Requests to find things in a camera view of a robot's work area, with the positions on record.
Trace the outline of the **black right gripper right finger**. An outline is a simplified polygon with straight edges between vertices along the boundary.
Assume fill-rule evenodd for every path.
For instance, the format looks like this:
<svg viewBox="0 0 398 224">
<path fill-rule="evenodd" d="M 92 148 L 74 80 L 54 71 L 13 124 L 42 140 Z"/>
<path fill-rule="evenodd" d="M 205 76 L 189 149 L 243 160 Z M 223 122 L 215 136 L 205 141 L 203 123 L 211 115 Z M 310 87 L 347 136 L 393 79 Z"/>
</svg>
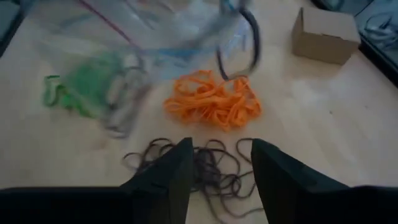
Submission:
<svg viewBox="0 0 398 224">
<path fill-rule="evenodd" d="M 251 160 L 269 224 L 398 224 L 398 187 L 349 187 L 262 139 Z"/>
</svg>

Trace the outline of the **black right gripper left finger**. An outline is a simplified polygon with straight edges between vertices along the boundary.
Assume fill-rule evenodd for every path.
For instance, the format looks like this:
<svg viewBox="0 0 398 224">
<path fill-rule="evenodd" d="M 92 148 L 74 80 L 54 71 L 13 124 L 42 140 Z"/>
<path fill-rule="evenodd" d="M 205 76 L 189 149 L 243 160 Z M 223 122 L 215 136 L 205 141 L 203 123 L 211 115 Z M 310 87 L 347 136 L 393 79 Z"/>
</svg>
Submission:
<svg viewBox="0 0 398 224">
<path fill-rule="evenodd" d="M 117 187 L 0 190 L 0 224 L 185 224 L 193 144 L 184 138 Z"/>
</svg>

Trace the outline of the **black rubber band pile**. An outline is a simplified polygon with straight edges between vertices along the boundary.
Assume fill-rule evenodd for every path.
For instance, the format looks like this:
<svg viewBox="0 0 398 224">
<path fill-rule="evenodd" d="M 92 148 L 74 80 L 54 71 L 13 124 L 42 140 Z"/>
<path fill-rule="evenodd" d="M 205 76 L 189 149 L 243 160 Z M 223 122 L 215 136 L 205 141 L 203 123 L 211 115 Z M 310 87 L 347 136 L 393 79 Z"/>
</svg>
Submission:
<svg viewBox="0 0 398 224">
<path fill-rule="evenodd" d="M 232 80 L 240 76 L 247 77 L 247 75 L 256 68 L 260 58 L 260 31 L 257 20 L 244 6 L 239 7 L 238 12 L 245 18 L 252 29 L 252 61 L 245 70 L 228 75 L 224 70 L 221 50 L 218 49 L 216 51 L 216 58 L 223 81 Z M 242 214 L 237 214 L 228 208 L 226 205 L 227 200 L 247 199 L 252 195 L 256 188 L 256 185 L 253 184 L 247 194 L 242 195 L 240 193 L 243 178 L 254 173 L 252 170 L 242 173 L 240 161 L 245 160 L 248 164 L 252 161 L 244 154 L 239 154 L 238 157 L 235 157 L 226 150 L 226 146 L 223 142 L 219 140 L 216 140 L 215 142 L 219 144 L 218 148 L 204 145 L 203 147 L 196 147 L 193 150 L 194 184 L 191 191 L 201 192 L 207 203 L 211 203 L 212 197 L 218 197 L 224 210 L 235 218 L 244 218 L 252 213 L 263 211 L 262 207 L 257 207 Z"/>
</svg>

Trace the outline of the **orange rubber band pile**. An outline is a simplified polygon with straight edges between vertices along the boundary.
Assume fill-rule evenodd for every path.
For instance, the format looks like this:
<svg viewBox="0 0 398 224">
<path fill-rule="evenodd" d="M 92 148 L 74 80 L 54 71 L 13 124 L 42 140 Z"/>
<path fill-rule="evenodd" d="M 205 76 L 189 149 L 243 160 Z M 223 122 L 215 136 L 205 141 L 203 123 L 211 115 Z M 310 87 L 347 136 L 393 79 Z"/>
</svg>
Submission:
<svg viewBox="0 0 398 224">
<path fill-rule="evenodd" d="M 224 131 L 242 128 L 262 114 L 247 77 L 218 81 L 211 70 L 176 79 L 164 109 L 183 123 L 203 123 Z"/>
</svg>

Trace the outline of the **clear plastic zip bag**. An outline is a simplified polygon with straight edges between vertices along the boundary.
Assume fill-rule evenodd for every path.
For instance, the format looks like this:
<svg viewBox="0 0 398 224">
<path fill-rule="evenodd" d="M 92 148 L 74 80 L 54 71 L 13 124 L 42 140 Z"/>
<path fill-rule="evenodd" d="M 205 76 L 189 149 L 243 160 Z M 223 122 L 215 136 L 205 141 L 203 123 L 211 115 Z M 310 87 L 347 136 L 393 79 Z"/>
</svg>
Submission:
<svg viewBox="0 0 398 224">
<path fill-rule="evenodd" d="M 35 0 L 30 16 L 42 29 L 38 47 L 56 75 L 103 53 L 121 57 L 97 119 L 114 138 L 125 138 L 155 83 L 190 73 L 209 58 L 217 61 L 218 49 L 223 61 L 246 36 L 253 50 L 251 26 L 238 12 L 241 6 L 249 11 L 250 2 Z"/>
</svg>

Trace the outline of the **green rubber band pile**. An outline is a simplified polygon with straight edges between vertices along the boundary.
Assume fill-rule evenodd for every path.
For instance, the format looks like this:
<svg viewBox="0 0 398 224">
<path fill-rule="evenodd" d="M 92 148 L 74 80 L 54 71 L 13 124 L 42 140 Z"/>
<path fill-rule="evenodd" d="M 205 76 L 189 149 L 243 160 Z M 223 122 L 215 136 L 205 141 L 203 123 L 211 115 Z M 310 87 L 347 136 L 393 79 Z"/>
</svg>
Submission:
<svg viewBox="0 0 398 224">
<path fill-rule="evenodd" d="M 42 103 L 47 107 L 75 110 L 83 117 L 99 118 L 106 110 L 106 92 L 121 69 L 120 56 L 103 53 L 84 60 L 65 75 L 46 76 Z"/>
</svg>

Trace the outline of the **small brown cardboard box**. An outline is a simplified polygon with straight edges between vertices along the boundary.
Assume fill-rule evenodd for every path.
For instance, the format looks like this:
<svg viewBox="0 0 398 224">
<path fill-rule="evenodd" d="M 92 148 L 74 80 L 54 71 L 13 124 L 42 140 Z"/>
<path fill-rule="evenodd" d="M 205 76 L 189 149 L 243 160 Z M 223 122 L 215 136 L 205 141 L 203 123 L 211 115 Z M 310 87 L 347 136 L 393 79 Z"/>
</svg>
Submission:
<svg viewBox="0 0 398 224">
<path fill-rule="evenodd" d="M 314 7 L 300 8 L 291 39 L 294 55 L 339 65 L 361 44 L 352 15 Z"/>
</svg>

